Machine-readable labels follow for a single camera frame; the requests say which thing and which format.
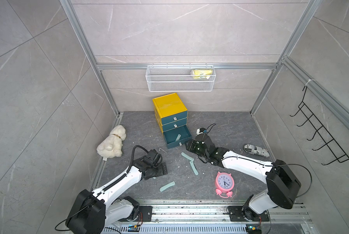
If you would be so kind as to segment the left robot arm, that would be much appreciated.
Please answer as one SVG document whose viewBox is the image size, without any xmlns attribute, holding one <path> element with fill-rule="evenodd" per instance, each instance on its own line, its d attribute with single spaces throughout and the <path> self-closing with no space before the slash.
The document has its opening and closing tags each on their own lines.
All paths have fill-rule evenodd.
<svg viewBox="0 0 349 234">
<path fill-rule="evenodd" d="M 143 221 L 139 202 L 130 196 L 120 196 L 142 180 L 167 175 L 163 158 L 156 150 L 144 150 L 120 175 L 92 191 L 81 191 L 65 219 L 65 226 L 74 234 L 100 234 L 109 225 L 126 219 Z"/>
</svg>

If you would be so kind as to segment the yellow teal drawer cabinet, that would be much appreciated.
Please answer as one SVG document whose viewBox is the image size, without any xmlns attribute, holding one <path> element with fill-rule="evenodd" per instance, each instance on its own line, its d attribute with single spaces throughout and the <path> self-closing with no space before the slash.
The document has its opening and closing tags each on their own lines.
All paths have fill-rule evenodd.
<svg viewBox="0 0 349 234">
<path fill-rule="evenodd" d="M 187 127 L 188 109 L 177 93 L 153 98 L 156 121 L 168 149 L 182 146 L 192 139 Z"/>
</svg>

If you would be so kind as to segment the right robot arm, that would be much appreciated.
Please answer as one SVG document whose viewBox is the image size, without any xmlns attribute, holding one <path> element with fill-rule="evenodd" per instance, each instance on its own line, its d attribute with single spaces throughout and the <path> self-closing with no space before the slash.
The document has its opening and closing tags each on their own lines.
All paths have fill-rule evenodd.
<svg viewBox="0 0 349 234">
<path fill-rule="evenodd" d="M 299 179 L 282 160 L 256 160 L 217 147 L 207 133 L 199 133 L 185 143 L 187 151 L 196 154 L 203 163 L 231 169 L 252 176 L 266 185 L 262 192 L 251 195 L 242 207 L 248 221 L 256 221 L 266 210 L 281 207 L 292 209 L 301 188 Z"/>
</svg>

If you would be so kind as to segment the teal fruit knife bottom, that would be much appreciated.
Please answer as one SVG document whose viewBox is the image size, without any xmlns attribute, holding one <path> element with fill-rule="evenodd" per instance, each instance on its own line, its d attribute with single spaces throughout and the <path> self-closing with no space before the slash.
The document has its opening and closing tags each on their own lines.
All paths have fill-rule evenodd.
<svg viewBox="0 0 349 234">
<path fill-rule="evenodd" d="M 175 182 L 172 181 L 172 182 L 170 182 L 170 183 L 168 183 L 168 184 L 166 184 L 166 185 L 160 187 L 159 191 L 160 191 L 160 192 L 164 192 L 165 190 L 169 189 L 170 187 L 172 187 L 172 186 L 174 186 L 174 185 L 175 185 Z"/>
</svg>

